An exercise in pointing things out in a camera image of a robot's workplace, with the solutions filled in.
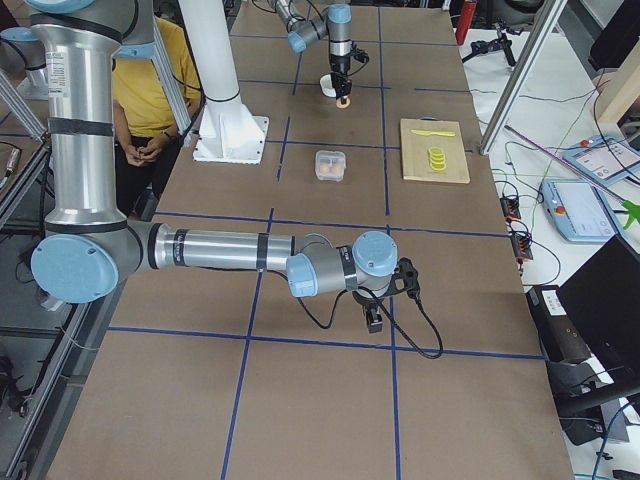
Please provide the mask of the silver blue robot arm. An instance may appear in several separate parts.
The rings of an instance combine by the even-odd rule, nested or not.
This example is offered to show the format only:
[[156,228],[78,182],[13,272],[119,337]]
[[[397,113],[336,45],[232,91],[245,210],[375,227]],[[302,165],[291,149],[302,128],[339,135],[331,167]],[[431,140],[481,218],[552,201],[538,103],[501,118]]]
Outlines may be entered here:
[[370,331],[389,319],[384,299],[420,296],[417,270],[386,233],[336,247],[325,237],[172,229],[134,221],[116,204],[112,66],[121,52],[153,57],[160,35],[148,1],[34,1],[43,43],[49,118],[45,132],[55,206],[31,257],[39,287],[72,304],[109,295],[132,274],[167,267],[267,271],[293,296],[351,293]]
[[314,18],[305,18],[292,1],[268,1],[267,4],[285,25],[295,53],[302,53],[316,42],[328,39],[330,79],[336,105],[347,108],[352,89],[351,62],[355,60],[363,66],[369,62],[368,53],[352,40],[351,6],[348,3],[331,4],[322,12],[317,10]]

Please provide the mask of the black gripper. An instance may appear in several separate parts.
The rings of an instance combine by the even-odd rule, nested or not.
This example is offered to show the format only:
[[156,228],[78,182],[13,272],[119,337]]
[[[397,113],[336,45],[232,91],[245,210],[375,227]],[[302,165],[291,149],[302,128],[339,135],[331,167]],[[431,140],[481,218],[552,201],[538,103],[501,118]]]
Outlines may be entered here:
[[337,99],[346,99],[351,93],[349,71],[352,60],[366,65],[369,62],[369,55],[365,50],[358,48],[354,42],[329,43],[330,78]]
[[353,297],[362,306],[366,327],[370,334],[380,333],[383,329],[382,300],[406,293],[414,301],[419,299],[419,273],[410,259],[402,257],[389,277],[388,282],[378,290],[361,285],[353,292]]

